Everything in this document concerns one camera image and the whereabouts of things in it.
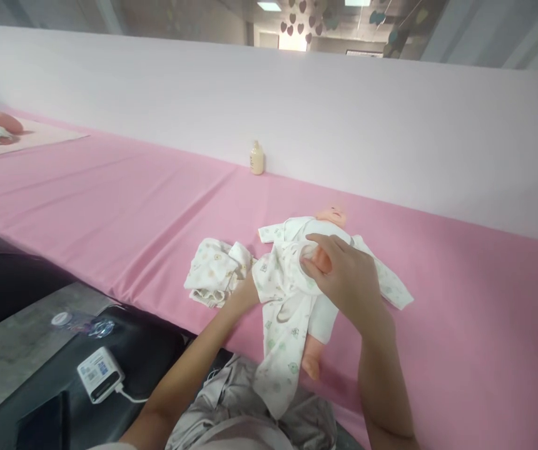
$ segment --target grey pants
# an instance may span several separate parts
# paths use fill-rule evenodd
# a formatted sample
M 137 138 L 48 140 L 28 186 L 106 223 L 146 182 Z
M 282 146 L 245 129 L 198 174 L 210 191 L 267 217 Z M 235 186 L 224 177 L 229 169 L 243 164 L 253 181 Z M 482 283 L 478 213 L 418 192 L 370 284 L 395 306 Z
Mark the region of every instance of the grey pants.
M 256 364 L 234 355 L 183 413 L 166 450 L 187 450 L 212 427 L 244 415 L 276 424 L 298 450 L 335 449 L 336 421 L 328 401 L 298 388 L 288 411 L 275 421 L 252 389 L 255 371 Z

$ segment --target printed baby garment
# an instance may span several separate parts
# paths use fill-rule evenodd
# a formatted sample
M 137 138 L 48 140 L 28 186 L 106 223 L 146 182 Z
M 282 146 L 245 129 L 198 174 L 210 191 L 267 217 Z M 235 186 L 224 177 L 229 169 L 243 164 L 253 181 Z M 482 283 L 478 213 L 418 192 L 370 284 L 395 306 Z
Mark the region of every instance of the printed baby garment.
M 221 308 L 227 295 L 244 280 L 253 262 L 252 255 L 242 244 L 236 242 L 232 247 L 206 238 L 196 250 L 183 287 L 191 289 L 191 299 L 209 308 Z
M 300 258 L 309 257 L 316 246 L 311 241 L 276 242 L 252 267 L 263 303 L 265 353 L 252 387 L 275 419 L 286 412 L 296 393 L 309 319 L 322 295 L 300 267 Z
M 369 250 L 361 236 L 350 236 L 342 228 L 331 222 L 320 221 L 314 217 L 293 217 L 284 223 L 269 225 L 258 230 L 258 235 L 263 243 L 301 241 L 306 239 L 305 236 L 310 233 L 324 234 L 326 236 L 335 234 L 354 248 L 370 254 L 375 260 L 380 280 L 380 290 L 384 298 L 397 309 L 403 309 L 413 301 L 413 297 L 400 278 Z

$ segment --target ceiling light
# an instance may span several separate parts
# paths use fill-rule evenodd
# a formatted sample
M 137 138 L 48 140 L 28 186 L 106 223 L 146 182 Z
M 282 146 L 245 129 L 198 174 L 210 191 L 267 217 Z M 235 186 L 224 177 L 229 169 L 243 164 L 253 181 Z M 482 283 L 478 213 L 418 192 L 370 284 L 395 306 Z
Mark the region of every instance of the ceiling light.
M 344 0 L 344 6 L 369 6 L 371 0 Z
M 263 11 L 279 12 L 282 10 L 276 2 L 257 2 L 257 3 L 261 8 L 263 8 Z

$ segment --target doll foot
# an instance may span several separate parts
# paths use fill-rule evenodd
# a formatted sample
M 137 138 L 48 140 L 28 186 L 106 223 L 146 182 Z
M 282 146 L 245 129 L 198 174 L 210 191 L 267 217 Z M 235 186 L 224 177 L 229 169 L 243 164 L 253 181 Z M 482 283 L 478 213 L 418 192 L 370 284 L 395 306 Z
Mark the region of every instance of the doll foot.
M 303 356 L 302 368 L 312 380 L 319 380 L 319 360 L 312 356 Z
M 0 137 L 0 145 L 9 145 L 9 144 L 12 144 L 14 141 L 16 141 L 17 139 L 15 137 L 6 137 L 6 136 L 1 136 Z

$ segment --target pink table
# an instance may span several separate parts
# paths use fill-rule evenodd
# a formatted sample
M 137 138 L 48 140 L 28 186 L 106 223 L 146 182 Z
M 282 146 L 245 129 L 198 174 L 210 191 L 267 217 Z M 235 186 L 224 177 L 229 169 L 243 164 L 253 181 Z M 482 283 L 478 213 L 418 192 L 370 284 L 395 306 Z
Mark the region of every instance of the pink table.
M 424 449 L 538 449 L 538 241 L 90 133 L 0 156 L 1 237 L 199 333 L 215 312 L 188 299 L 183 281 L 203 238 L 239 241 L 259 256 L 270 246 L 258 241 L 258 227 L 340 204 L 348 231 L 415 296 L 393 315 Z M 260 361 L 261 337 L 257 309 L 227 348 Z M 359 349 L 339 316 L 322 382 L 302 381 L 331 399 L 368 447 Z

